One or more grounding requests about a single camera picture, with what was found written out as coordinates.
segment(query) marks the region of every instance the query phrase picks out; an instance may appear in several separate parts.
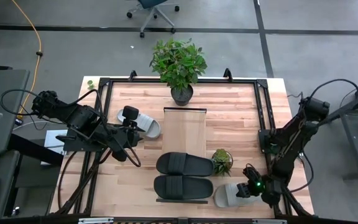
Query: wooden table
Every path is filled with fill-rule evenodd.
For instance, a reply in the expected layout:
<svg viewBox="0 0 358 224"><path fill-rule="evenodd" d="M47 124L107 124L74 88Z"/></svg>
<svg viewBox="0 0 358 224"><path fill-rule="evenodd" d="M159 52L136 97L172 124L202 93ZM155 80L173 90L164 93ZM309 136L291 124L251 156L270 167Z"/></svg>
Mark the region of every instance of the wooden table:
<svg viewBox="0 0 358 224"><path fill-rule="evenodd" d="M80 96L88 91L88 80L98 86L100 77L84 77ZM268 90L275 124L282 127L291 119L284 81L281 78L268 78ZM216 149L228 150L234 164L231 177L210 177L214 187L225 183L246 182L242 170L247 163L254 165L261 174L266 173L264 156L259 149L257 131L260 129L256 110L254 88L250 84L207 84L199 83L188 105L191 108L206 108L206 157L211 157ZM267 114L265 99L261 92L264 114ZM94 106L95 95L91 94L80 103ZM163 83L115 83L112 88L108 120L118 123L117 112L125 105L131 105L157 120L163 127L164 107L176 106L170 96L170 89ZM273 218L273 210L263 202L235 207L215 207L213 198L208 204L182 204L156 202L157 194L153 181L159 172L155 163L162 154L162 134L158 139L145 139L135 148L142 167L136 168L131 162L118 162L110 157L100 165L94 192L91 215L108 217L193 217L193 218ZM62 201L70 197L80 179L84 153L77 153L63 178ZM306 183L302 164L296 161L289 189ZM85 207L88 190L85 190ZM306 211L313 213L308 188L294 193ZM57 210L57 191L53 198L51 212Z"/></svg>

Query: office chair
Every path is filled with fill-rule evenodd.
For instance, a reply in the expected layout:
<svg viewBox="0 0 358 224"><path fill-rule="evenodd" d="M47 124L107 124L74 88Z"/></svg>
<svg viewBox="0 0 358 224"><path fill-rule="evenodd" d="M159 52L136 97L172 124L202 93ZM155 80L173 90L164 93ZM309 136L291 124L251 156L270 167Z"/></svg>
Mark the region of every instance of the office chair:
<svg viewBox="0 0 358 224"><path fill-rule="evenodd" d="M171 28L172 34L174 34L176 32L174 23L158 7L159 6L167 6L167 5L175 5L175 11L178 12L180 10L180 8L177 3L162 4L163 2L166 2L168 0L138 0L138 1L139 1L139 4L136 6L136 8L130 9L127 12L127 17L132 18L132 13L136 12L138 10L143 10L143 9L150 10L149 16L147 16L146 21L143 23L143 26L140 28L140 37L141 38L144 38L143 31L146 28L147 24L150 22L152 16L154 16L154 19L156 19L157 14L162 16L162 18L172 26L172 28Z"/></svg>

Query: desk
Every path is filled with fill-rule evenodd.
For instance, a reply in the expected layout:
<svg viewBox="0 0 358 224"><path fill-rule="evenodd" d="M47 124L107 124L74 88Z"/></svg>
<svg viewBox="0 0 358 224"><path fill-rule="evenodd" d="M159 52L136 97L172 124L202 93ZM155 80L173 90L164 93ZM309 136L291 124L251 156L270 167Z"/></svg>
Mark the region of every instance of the desk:
<svg viewBox="0 0 358 224"><path fill-rule="evenodd" d="M25 89L29 79L29 71L25 70L5 70L0 71L0 97L6 90L18 88ZM23 92L12 92L4 99L5 106L13 111L18 111L22 101ZM9 138L15 123L16 115L6 112L0 105L0 153L6 151Z"/></svg>
<svg viewBox="0 0 358 224"><path fill-rule="evenodd" d="M84 77L80 96L88 91L88 80L98 86L100 77ZM267 79L268 90L277 127L282 127L291 119L290 107L283 79ZM266 173L264 156L259 149L257 131L260 129L256 110L254 88L240 84L198 83L187 107L206 108L206 157L211 157L216 149L225 148L234 158L232 177L210 177L215 188L225 183L246 182L242 170L249 162L261 174ZM94 106L95 96L90 95L81 103ZM108 120L118 123L117 112L125 105L131 105L156 119L163 127L163 107L176 106L170 96L170 89L164 83L114 83ZM265 100L262 99L264 114L267 114ZM142 161L136 168L129 161L118 162L109 158L99 168L94 192L91 216L109 217L197 217L197 218L272 218L273 210L263 202L237 208L217 208L213 199L206 205L159 203L153 190L153 181L159 173L155 163L162 154L162 135L158 139L145 139L135 148ZM84 153L77 153L67 168L62 184L62 201L66 201L78 185ZM289 188L294 189L306 183L305 171L296 162ZM313 213L309 190L305 188L295 197L304 208ZM57 210L57 193L53 198L51 212Z"/></svg>
<svg viewBox="0 0 358 224"><path fill-rule="evenodd" d="M25 89L28 79L29 72L26 70L0 70L0 97L6 90ZM5 106L12 111L18 111L22 96L23 92L20 91L6 95L4 98ZM62 161L62 155L12 134L16 115L4 111L1 105L0 113L2 113L0 119L0 218L2 218L12 212L17 193L14 186L16 179L14 173L16 166L21 161L21 155L38 157L42 160L45 160L43 158L45 157L59 165Z"/></svg>
<svg viewBox="0 0 358 224"><path fill-rule="evenodd" d="M0 96L11 88L25 88L29 79L29 72L25 70L0 71ZM6 106L13 111L19 109L23 93L15 92L6 97ZM6 152L9 138L16 116L4 111L0 106L0 218L3 217L14 178L14 171L19 162L19 153Z"/></svg>

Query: potted plant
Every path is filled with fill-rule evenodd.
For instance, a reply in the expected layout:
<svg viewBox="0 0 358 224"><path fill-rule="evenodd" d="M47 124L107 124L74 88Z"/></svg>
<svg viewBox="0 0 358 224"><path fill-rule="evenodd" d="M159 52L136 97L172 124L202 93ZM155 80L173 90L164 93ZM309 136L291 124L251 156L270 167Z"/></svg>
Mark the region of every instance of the potted plant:
<svg viewBox="0 0 358 224"><path fill-rule="evenodd" d="M88 84L88 89L89 89L89 90L93 90L93 89L94 89L94 84L93 84L93 81L92 81L92 80L89 80L89 81L87 82L87 84Z"/></svg>
<svg viewBox="0 0 358 224"><path fill-rule="evenodd" d="M153 72L160 74L161 82L167 82L171 88L172 98L178 106L185 106L193 96L190 83L197 83L198 75L205 74L207 65L202 48L188 42L162 40L154 47L153 59L150 62Z"/></svg>
<svg viewBox="0 0 358 224"><path fill-rule="evenodd" d="M233 166L233 157L224 149L217 149L212 156L214 162L214 174L224 176L230 175L230 169Z"/></svg>

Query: concrete floor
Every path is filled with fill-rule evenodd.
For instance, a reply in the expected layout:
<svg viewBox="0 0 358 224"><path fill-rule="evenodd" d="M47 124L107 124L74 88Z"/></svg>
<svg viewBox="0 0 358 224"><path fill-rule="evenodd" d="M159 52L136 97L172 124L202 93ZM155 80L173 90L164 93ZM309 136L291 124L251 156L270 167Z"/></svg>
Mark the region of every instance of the concrete floor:
<svg viewBox="0 0 358 224"><path fill-rule="evenodd" d="M36 25L45 26L139 28L147 13L136 13L129 20L126 11L135 2L124 0L17 2ZM259 2L265 29L358 30L358 0ZM219 32L147 32L144 39L138 32L40 32L45 55L34 91L55 90L63 101L72 101L78 97L85 75L129 75L131 70L150 75L153 45L170 37L191 37L203 47L208 64L206 76L220 77L228 67L235 77L267 77L260 35L225 30L258 28L253 0L182 0L180 7L180 12L163 9L178 28L214 28ZM0 0L0 24L27 22L12 2ZM150 26L168 27L161 19ZM358 84L358 35L267 35L266 39L274 77L284 78L288 94L303 91L307 96L333 78L348 78ZM0 65L33 72L37 49L34 32L0 30ZM330 102L334 111L351 90L347 83L333 83L320 89L315 97ZM289 100L295 113L298 99ZM45 131L34 132L32 126L20 128L17 133L29 139L45 136ZM358 221L358 181L342 180L343 175L356 171L356 162L340 121L323 126L305 150L315 171L310 185L315 214ZM306 174L310 177L308 167Z"/></svg>

